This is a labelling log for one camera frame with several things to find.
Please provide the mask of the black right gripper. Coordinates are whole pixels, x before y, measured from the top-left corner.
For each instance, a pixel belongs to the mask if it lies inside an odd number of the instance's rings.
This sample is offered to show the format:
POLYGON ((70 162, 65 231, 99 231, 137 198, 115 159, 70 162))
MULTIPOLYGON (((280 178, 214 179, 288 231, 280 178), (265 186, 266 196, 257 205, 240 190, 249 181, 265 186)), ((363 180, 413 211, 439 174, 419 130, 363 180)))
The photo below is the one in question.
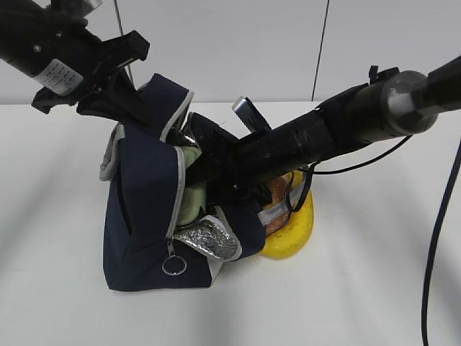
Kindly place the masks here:
POLYGON ((193 112, 187 129, 201 154, 186 169, 186 186, 203 184, 207 203, 261 206, 273 201, 268 182, 281 175, 276 162, 279 128, 254 122, 256 129, 237 138, 211 119, 193 112))

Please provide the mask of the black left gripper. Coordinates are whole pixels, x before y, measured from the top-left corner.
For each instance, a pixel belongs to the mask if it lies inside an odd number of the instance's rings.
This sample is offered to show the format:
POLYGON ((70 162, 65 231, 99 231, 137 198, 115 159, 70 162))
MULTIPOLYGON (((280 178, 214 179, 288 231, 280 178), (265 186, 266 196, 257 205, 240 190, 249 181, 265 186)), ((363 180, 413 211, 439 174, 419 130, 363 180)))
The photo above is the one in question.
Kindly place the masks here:
POLYGON ((102 41, 66 34, 58 52, 35 77, 43 85, 32 106, 48 114, 58 105, 77 106, 80 115, 100 117, 148 130, 154 116, 130 81, 125 67, 147 58, 150 44, 138 32, 102 41))

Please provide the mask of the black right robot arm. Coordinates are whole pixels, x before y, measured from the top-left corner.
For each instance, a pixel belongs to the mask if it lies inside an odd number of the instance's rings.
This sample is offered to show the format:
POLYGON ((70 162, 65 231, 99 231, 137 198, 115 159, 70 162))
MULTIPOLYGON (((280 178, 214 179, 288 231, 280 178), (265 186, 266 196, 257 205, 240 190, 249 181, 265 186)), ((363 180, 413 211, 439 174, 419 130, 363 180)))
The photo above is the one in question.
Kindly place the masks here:
POLYGON ((249 130, 243 138, 192 113, 187 124, 201 153, 186 170, 187 185, 204 183, 212 204, 266 202, 264 185, 275 177, 372 143, 423 133, 441 113, 460 108, 459 58, 429 74, 372 66, 369 78, 276 128, 242 97, 233 111, 249 130))

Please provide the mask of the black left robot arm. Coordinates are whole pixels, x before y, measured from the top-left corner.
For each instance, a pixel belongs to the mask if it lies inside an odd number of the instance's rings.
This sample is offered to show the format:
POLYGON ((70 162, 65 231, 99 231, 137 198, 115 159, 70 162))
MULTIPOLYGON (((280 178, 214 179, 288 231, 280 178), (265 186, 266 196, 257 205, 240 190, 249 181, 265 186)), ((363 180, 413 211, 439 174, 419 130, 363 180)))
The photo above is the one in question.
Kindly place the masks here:
POLYGON ((86 27, 100 1, 1 2, 1 60, 42 85, 31 105, 144 127, 153 123, 125 67, 147 59, 149 42, 133 30, 101 40, 86 27))

